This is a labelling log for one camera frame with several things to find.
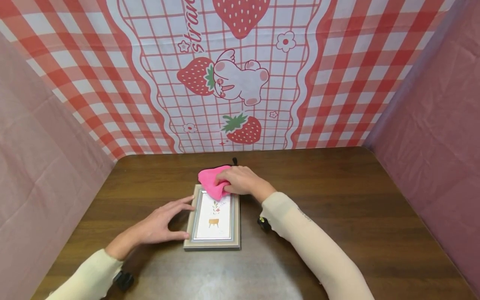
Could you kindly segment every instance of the framed picture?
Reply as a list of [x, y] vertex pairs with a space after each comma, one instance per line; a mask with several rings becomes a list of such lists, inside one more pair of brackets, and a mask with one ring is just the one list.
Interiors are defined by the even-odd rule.
[[239, 196], [230, 194], [220, 201], [210, 197], [200, 184], [195, 185], [195, 198], [190, 212], [185, 250], [239, 250], [240, 202]]

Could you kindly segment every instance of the arm sleeve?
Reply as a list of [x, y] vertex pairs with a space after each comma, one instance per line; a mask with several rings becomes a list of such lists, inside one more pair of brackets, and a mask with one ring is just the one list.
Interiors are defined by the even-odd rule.
[[84, 261], [47, 300], [100, 300], [106, 296], [122, 264], [105, 250], [99, 250]]
[[324, 286], [330, 300], [373, 300], [358, 267], [343, 250], [285, 194], [262, 203], [261, 216], [288, 240]]

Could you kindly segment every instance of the red strawberry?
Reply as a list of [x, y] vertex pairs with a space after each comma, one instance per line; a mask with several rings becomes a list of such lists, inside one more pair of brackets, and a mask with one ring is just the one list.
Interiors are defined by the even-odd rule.
[[265, 15], [270, 0], [213, 0], [215, 11], [237, 39], [243, 39]]
[[177, 73], [178, 80], [189, 90], [200, 96], [213, 94], [213, 61], [206, 57], [197, 57], [188, 66]]
[[240, 114], [235, 117], [223, 116], [227, 124], [222, 128], [227, 132], [227, 138], [234, 143], [253, 144], [260, 140], [262, 126], [257, 118], [244, 116]]

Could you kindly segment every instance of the brown tabletop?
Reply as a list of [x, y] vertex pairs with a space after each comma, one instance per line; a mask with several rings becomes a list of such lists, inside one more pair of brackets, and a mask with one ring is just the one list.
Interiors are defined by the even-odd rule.
[[[33, 299], [47, 297], [93, 252], [166, 202], [192, 193], [198, 171], [251, 167], [324, 229], [357, 264], [377, 300], [475, 299], [386, 172], [363, 148], [128, 156], [113, 169]], [[138, 248], [127, 292], [107, 299], [327, 299], [291, 245], [256, 223], [241, 200], [240, 251], [185, 252], [181, 242]], [[172, 228], [186, 228], [187, 213]]]

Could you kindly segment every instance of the red gingham backdrop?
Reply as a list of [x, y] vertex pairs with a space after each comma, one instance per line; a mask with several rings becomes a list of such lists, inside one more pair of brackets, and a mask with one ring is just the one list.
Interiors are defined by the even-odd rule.
[[114, 160], [355, 146], [452, 3], [3, 0], [0, 32]]

